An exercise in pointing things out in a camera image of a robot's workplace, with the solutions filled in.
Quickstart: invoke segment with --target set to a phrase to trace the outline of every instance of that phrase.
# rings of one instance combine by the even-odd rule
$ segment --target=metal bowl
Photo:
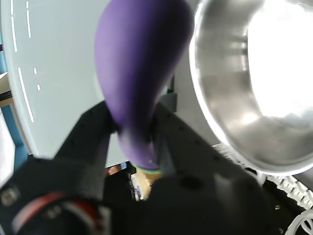
[[[190,67],[206,120],[271,175],[313,166],[313,1],[204,0]]]

